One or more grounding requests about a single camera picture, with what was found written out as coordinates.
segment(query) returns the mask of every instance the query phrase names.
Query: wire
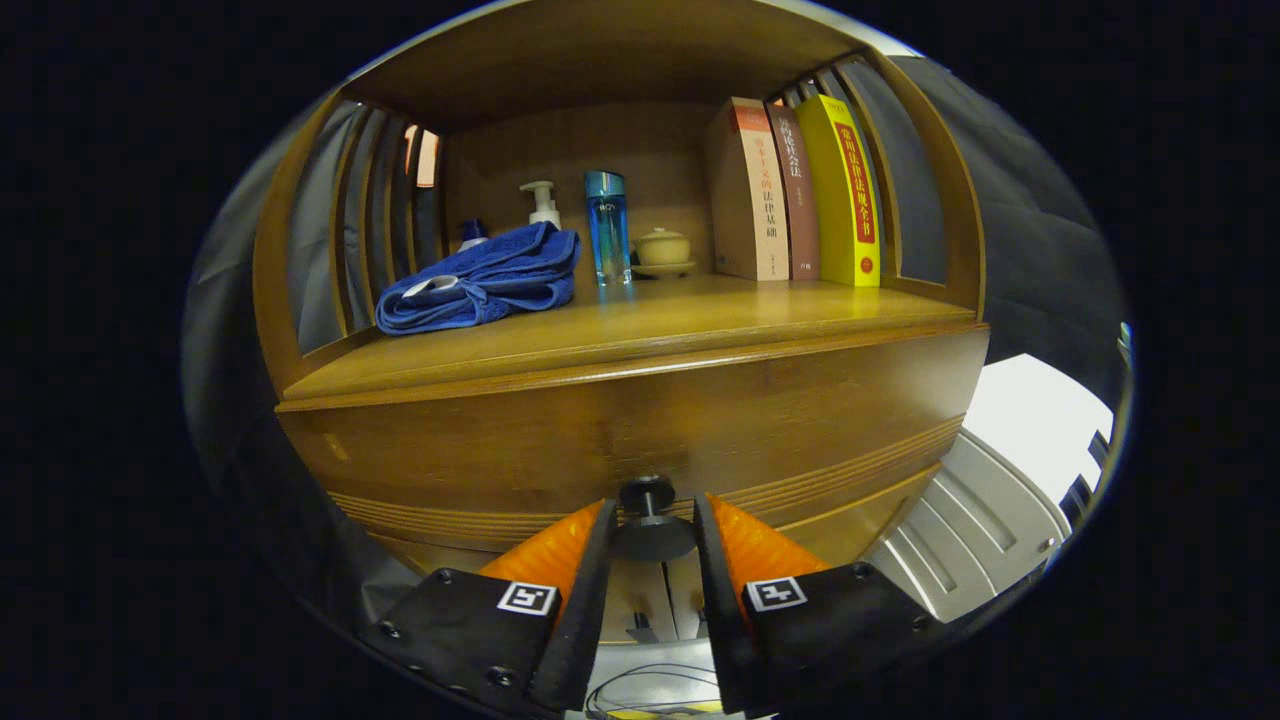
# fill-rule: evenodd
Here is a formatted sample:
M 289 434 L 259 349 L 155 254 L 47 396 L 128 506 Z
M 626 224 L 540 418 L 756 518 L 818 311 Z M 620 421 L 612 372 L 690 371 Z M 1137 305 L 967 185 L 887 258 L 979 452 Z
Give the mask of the wire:
M 707 683 L 709 685 L 719 687 L 718 683 L 716 683 L 713 680 L 707 680 L 704 678 L 695 678 L 692 675 L 685 675 L 685 674 L 681 674 L 681 673 L 671 673 L 671 671 L 666 671 L 666 670 L 649 670 L 649 667 L 681 667 L 681 669 L 685 669 L 685 670 L 696 670 L 699 673 L 712 673 L 712 674 L 716 673 L 716 670 L 708 670 L 707 667 L 698 667 L 695 665 L 685 665 L 685 664 L 681 664 L 681 662 L 648 662 L 645 665 L 637 665 L 637 666 L 635 666 L 635 667 L 632 667 L 632 669 L 630 669 L 630 670 L 627 670 L 625 673 L 618 673 L 617 675 L 614 675 L 614 676 L 609 678 L 608 680 L 604 680 L 603 683 L 600 683 L 599 685 L 596 685 L 595 689 L 591 691 L 586 696 L 586 702 L 584 703 L 584 708 L 589 714 L 593 714 L 596 717 L 608 717 L 608 712 L 611 712 L 611 711 L 605 711 L 604 708 L 600 707 L 600 700 L 603 700 L 603 698 L 600 698 L 600 691 L 603 691 L 605 688 L 605 685 L 608 685 L 608 684 L 611 684 L 611 683 L 613 683 L 616 680 L 621 680 L 622 678 L 626 678 L 626 676 L 630 676 L 630 675 L 671 675 L 671 676 L 675 676 L 675 678 L 684 678 L 686 680 L 695 680 L 695 682 L 699 682 L 699 683 Z M 613 702 L 611 700 L 604 700 L 604 702 L 607 702 L 609 705 L 620 705 L 620 703 Z M 687 705 L 690 702 L 712 702 L 712 701 L 700 701 L 700 700 L 698 700 L 698 701 L 681 701 L 681 702 L 652 702 L 652 703 L 640 703 L 640 705 L 634 705 L 634 706 L 620 706 L 620 707 L 614 707 L 613 710 L 630 710 L 630 708 L 652 707 L 652 706 L 660 706 L 660 705 Z
M 609 712 L 616 712 L 618 710 L 645 710 L 655 705 L 694 705 L 696 702 L 719 702 L 718 697 L 704 697 L 699 700 L 686 700 L 684 702 L 641 702 L 639 705 L 623 705 L 622 707 L 611 707 L 609 710 L 600 710 L 598 712 L 603 715 L 596 715 L 595 717 L 609 717 Z M 666 715 L 664 712 L 654 711 L 658 715 Z

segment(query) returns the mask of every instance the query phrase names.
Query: wooden cabinet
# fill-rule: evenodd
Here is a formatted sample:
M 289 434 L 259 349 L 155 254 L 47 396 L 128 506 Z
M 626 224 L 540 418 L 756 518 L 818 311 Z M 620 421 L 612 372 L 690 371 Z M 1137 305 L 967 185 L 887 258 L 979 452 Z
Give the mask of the wooden cabinet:
M 481 46 L 492 50 L 472 51 Z M 730 95 L 776 97 L 851 54 L 881 72 L 925 146 L 947 282 L 899 275 L 888 173 L 882 287 L 712 274 L 707 119 Z M 530 201 L 518 184 L 554 181 L 562 224 L 585 247 L 572 302 L 408 337 L 352 327 L 351 304 L 396 274 L 344 263 L 339 178 L 329 251 L 344 337 L 300 352 L 284 279 L 294 193 L 326 118 L 351 101 L 442 136 L 442 227 L 472 215 L 490 234 L 520 227 Z M 590 169 L 627 176 L 635 234 L 662 225 L 692 240 L 691 277 L 595 287 L 581 187 Z M 403 209 L 360 192 L 374 204 L 361 241 L 372 234 L 365 224 L 384 222 L 380 251 L 394 256 L 407 238 L 390 219 Z M 415 40 L 343 83 L 298 132 L 253 258 L 257 329 L 289 439 L 348 515 L 422 571 L 479 568 L 654 471 L 677 488 L 677 515 L 691 516 L 696 493 L 718 493 L 828 561 L 852 560 L 914 501 L 960 429 L 987 351 L 983 283 L 969 173 L 924 95 L 858 38 L 754 0 L 532 0 Z M 677 570 L 696 579 L 696 564 Z M 634 575 L 611 582 L 620 619 L 639 609 L 625 598 L 648 597 Z M 663 620 L 672 634 L 689 633 L 696 609 L 685 610 Z

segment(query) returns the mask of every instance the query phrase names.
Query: folded towel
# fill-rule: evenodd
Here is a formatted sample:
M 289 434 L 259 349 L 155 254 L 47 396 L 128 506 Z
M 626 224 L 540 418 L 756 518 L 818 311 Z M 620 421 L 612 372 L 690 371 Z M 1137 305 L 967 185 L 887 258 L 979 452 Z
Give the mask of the folded towel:
M 378 328 L 411 334 L 470 328 L 573 297 L 581 241 L 548 222 L 511 231 L 449 255 L 383 291 Z

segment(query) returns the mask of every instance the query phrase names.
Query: black knob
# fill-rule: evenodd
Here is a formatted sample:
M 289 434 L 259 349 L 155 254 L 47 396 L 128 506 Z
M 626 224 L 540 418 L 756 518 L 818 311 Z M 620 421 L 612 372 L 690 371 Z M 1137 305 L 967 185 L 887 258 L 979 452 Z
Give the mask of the black knob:
M 687 555 L 698 542 L 694 525 L 662 515 L 675 498 L 676 489 L 662 475 L 641 475 L 623 486 L 618 501 L 636 516 L 614 533 L 613 553 L 641 562 L 663 562 Z

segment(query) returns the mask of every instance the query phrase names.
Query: wooden drawer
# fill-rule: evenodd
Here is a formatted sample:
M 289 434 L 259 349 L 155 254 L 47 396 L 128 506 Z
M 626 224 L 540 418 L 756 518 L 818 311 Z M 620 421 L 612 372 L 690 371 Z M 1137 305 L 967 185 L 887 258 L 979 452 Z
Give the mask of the wooden drawer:
M 987 333 L 860 333 L 671 356 L 589 382 L 521 389 L 517 377 L 508 392 L 279 416 L 338 505 L 387 537 L 500 552 L 644 473 L 672 479 L 678 515 L 713 492 L 780 527 L 936 462 L 959 432 Z

